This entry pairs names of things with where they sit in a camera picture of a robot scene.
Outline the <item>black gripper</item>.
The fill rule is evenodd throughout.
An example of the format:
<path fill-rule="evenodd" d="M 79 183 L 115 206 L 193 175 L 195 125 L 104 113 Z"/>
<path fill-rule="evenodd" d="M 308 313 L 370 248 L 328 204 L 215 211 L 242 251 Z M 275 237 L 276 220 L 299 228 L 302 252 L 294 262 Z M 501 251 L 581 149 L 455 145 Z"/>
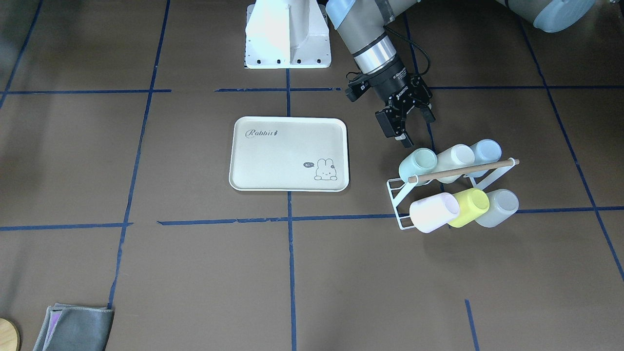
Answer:
<path fill-rule="evenodd" d="M 372 75 L 370 86 L 381 100 L 389 103 L 414 102 L 425 120 L 425 123 L 436 121 L 430 100 L 432 93 L 424 79 L 419 74 L 407 71 L 399 56 L 394 56 L 390 62 L 380 67 Z M 394 138 L 405 148 L 414 147 L 406 131 L 407 117 L 392 108 L 384 108 L 375 113 L 375 117 L 385 137 Z"/>

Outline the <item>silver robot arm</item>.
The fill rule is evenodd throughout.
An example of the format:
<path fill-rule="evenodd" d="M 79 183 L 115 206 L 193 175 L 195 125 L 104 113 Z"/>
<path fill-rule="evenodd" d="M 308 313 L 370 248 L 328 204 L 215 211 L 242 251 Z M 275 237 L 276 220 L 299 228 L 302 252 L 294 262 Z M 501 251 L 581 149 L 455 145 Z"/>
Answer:
<path fill-rule="evenodd" d="M 375 114 L 383 134 L 405 148 L 414 146 L 406 129 L 412 111 L 419 111 L 427 123 L 435 122 L 430 104 L 432 93 L 423 79 L 430 69 L 429 55 L 423 51 L 427 65 L 422 72 L 410 73 L 390 38 L 395 35 L 422 50 L 408 36 L 389 28 L 414 5 L 414 0 L 330 0 L 326 4 L 326 13 L 358 68 L 348 82 L 346 97 L 355 102 L 373 89 L 384 103 Z"/>

